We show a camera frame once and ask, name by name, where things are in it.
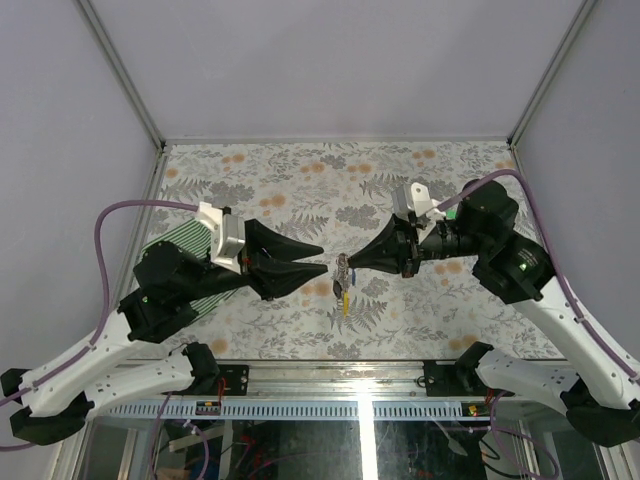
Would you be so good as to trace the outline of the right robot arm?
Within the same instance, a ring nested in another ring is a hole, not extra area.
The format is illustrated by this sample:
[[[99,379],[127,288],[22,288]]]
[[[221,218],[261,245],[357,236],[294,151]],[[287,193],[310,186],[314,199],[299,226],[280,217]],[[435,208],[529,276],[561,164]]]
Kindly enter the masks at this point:
[[[480,285],[534,323],[569,363],[544,367],[475,342],[455,363],[463,392],[488,387],[523,396],[600,446],[638,439],[638,360],[577,300],[549,252],[516,232],[519,205],[500,183],[468,182],[452,219],[420,183],[396,189],[393,204],[390,221],[349,257],[350,267],[411,278],[426,261],[473,257]]]

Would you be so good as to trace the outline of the black key tag with key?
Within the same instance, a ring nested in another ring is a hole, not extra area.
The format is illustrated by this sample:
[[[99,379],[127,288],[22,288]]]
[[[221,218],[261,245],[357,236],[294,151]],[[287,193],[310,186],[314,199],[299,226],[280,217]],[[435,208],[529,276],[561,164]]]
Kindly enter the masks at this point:
[[[333,289],[333,293],[337,298],[341,298],[343,295],[343,288],[341,286],[341,283],[338,280],[334,280],[333,281],[333,285],[332,285],[332,289]]]

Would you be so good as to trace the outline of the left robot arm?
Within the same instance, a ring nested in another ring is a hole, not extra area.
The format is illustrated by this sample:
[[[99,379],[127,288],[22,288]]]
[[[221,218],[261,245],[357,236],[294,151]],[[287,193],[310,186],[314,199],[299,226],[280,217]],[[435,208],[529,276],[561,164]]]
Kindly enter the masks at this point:
[[[3,394],[21,406],[9,418],[13,436],[47,446],[127,402],[212,392],[219,366],[210,347],[198,341],[141,367],[116,367],[192,325],[241,288],[266,301],[293,293],[326,273],[326,265],[311,260],[323,251],[232,215],[218,223],[191,220],[152,241],[134,267],[136,289],[101,326],[39,368],[2,374]]]

